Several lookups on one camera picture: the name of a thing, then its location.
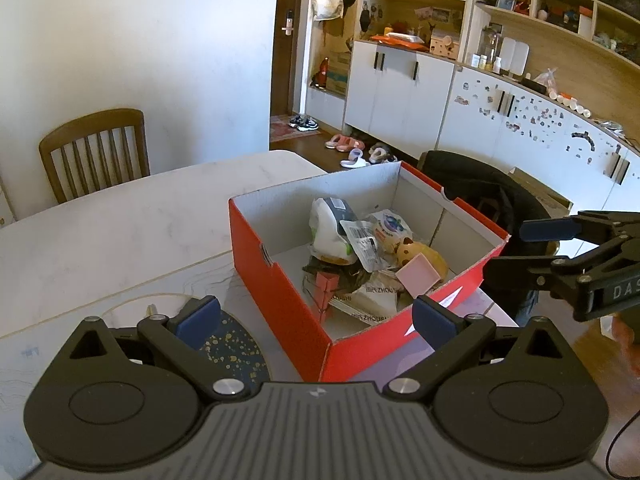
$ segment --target red cardboard box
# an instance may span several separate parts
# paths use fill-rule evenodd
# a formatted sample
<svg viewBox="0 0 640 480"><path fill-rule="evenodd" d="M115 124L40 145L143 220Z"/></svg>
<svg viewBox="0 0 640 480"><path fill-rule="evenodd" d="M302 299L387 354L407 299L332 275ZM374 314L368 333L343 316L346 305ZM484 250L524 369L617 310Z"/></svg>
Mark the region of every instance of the red cardboard box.
<svg viewBox="0 0 640 480"><path fill-rule="evenodd" d="M455 310L482 282L482 266L509 235L462 200L403 163L380 164L260 189L229 201L234 263L265 320L305 381L341 382L418 334L411 307L378 325L334 312L322 324L303 292L311 203L336 197L359 218L392 209L417 239L430 241L451 279L430 297Z"/></svg>

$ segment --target metal screw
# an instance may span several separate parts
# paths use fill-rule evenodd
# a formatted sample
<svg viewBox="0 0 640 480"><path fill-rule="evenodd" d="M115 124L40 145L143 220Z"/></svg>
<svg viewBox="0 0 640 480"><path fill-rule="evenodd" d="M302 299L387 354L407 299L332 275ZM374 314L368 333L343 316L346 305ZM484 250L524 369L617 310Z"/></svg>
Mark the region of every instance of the metal screw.
<svg viewBox="0 0 640 480"><path fill-rule="evenodd" d="M237 395L244 390L244 383L238 379L219 379L213 383L213 391L220 395Z"/></svg>
<svg viewBox="0 0 640 480"><path fill-rule="evenodd" d="M389 382L389 389L396 394L414 394L420 389L420 383L409 377L398 377Z"/></svg>

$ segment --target white tote bag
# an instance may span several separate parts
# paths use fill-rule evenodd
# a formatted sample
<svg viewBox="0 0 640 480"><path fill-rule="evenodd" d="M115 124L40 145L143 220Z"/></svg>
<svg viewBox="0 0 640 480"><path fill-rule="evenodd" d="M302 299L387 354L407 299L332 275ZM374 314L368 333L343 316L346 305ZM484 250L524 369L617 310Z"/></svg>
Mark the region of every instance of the white tote bag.
<svg viewBox="0 0 640 480"><path fill-rule="evenodd" d="M341 18L344 10L342 0L311 0L311 8L315 22Z"/></svg>

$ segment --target white marble table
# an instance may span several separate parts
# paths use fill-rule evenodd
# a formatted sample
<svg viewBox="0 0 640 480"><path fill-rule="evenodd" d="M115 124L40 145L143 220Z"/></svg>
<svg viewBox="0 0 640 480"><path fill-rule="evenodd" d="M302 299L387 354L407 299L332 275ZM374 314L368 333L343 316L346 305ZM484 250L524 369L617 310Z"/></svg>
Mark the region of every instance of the white marble table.
<svg viewBox="0 0 640 480"><path fill-rule="evenodd" d="M290 152L269 152L159 174L73 200L0 231L0 480L37 463L22 409L85 316L134 324L155 305L170 314L213 294L258 342L271 377L299 381L236 273L230 197L323 174ZM459 312L511 320L481 292ZM430 354L417 338L354 380L382 384Z"/></svg>

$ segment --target dark placemat with gold speckles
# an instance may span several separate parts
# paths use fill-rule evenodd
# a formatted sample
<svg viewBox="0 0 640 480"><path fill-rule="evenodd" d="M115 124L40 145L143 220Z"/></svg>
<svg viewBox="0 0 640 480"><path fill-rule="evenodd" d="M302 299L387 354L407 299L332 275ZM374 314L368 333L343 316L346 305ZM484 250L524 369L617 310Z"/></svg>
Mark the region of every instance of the dark placemat with gold speckles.
<svg viewBox="0 0 640 480"><path fill-rule="evenodd" d="M231 377L240 379L255 390L269 381L269 369L264 356L247 330L231 314L222 311L220 326L200 349L210 361L220 362Z"/></svg>

